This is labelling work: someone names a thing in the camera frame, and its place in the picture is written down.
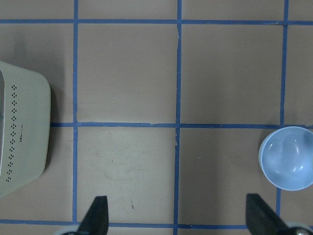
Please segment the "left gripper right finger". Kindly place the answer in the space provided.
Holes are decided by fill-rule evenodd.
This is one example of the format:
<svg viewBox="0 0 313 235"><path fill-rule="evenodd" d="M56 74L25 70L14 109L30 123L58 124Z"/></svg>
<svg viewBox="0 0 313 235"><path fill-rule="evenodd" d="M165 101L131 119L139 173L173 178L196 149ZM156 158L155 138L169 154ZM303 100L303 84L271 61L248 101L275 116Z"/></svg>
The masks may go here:
<svg viewBox="0 0 313 235"><path fill-rule="evenodd" d="M288 230L285 222L256 193L246 195L246 227L252 235L280 235Z"/></svg>

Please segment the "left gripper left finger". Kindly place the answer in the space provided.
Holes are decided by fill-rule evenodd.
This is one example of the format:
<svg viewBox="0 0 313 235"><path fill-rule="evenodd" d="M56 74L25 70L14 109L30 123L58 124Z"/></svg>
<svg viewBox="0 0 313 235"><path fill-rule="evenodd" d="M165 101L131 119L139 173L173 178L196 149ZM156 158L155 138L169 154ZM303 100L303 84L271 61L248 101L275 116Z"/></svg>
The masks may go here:
<svg viewBox="0 0 313 235"><path fill-rule="evenodd" d="M107 196L96 196L82 220L78 235L106 235L109 229Z"/></svg>

